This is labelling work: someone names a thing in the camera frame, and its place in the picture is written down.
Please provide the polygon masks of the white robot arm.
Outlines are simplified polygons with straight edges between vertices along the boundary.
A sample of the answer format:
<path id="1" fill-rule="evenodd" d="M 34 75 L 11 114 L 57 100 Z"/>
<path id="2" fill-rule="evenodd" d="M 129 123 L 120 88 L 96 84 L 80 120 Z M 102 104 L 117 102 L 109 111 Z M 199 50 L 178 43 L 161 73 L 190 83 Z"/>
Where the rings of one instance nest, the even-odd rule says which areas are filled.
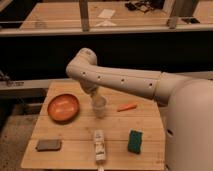
<path id="1" fill-rule="evenodd" d="M 66 73 L 88 94 L 103 86 L 167 106 L 166 171 L 213 171 L 213 80 L 101 67 L 89 48 L 78 51 Z"/>

